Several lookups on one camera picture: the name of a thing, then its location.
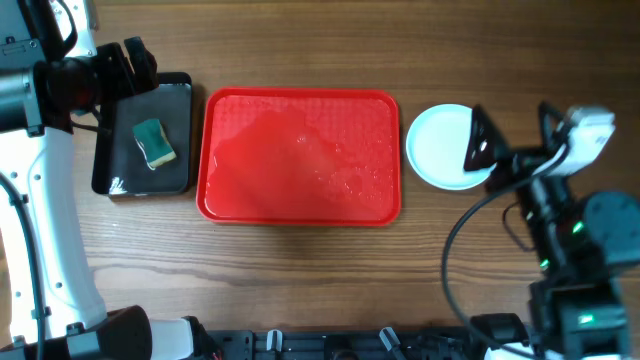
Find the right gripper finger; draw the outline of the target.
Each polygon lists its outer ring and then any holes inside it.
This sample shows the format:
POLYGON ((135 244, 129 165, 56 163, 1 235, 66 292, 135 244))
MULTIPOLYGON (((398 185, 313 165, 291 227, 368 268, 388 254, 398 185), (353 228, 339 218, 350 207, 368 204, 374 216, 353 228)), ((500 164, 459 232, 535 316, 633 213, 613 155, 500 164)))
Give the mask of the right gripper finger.
POLYGON ((544 148, 559 148, 566 139, 565 115, 546 101, 538 106, 539 128, 544 148))
POLYGON ((509 145, 481 105, 471 113, 470 136, 463 163, 467 172, 491 168, 510 157, 509 145))

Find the light blue plate top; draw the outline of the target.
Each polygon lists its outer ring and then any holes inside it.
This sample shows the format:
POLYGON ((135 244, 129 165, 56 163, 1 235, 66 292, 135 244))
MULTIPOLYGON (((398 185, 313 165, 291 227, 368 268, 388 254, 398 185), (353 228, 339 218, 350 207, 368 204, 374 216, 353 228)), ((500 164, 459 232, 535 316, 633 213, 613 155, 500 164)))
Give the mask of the light blue plate top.
POLYGON ((496 167, 464 169, 471 135, 472 109, 460 104, 440 104, 423 111, 412 122, 405 141, 414 172, 425 182, 444 190, 462 191, 486 181, 496 167))

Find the yellow green sponge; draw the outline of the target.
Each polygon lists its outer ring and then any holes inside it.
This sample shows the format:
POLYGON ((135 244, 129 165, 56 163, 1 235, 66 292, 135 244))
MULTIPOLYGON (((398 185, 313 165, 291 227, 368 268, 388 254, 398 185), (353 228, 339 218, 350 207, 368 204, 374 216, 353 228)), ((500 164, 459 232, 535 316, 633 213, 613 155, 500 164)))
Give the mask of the yellow green sponge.
POLYGON ((151 170, 177 158, 159 119, 147 119, 136 124, 133 127, 133 135, 151 170))

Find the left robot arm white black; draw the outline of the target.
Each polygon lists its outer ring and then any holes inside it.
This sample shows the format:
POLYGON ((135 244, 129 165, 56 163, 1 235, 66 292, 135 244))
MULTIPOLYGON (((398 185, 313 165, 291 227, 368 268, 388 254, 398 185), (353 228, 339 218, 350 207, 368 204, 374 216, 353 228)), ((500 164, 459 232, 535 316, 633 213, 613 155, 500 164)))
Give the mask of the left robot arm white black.
POLYGON ((192 316, 108 311, 90 273, 72 183, 73 113, 158 87, 141 39, 72 51, 51 1, 1 5, 1 238, 14 296, 5 359, 220 359, 192 316))

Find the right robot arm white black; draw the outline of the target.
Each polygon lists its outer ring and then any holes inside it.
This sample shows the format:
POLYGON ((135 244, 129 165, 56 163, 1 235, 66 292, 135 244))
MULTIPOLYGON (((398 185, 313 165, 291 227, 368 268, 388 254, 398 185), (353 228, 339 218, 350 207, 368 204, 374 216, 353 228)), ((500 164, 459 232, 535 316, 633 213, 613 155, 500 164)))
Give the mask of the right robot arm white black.
POLYGON ((575 197, 569 179, 600 155, 615 115, 595 105, 538 107, 541 143, 514 148, 479 105, 472 109, 463 168, 490 169, 487 191, 512 192, 542 278, 529 287, 530 344, 566 359, 632 352, 619 276, 639 264, 639 201, 619 191, 575 197))

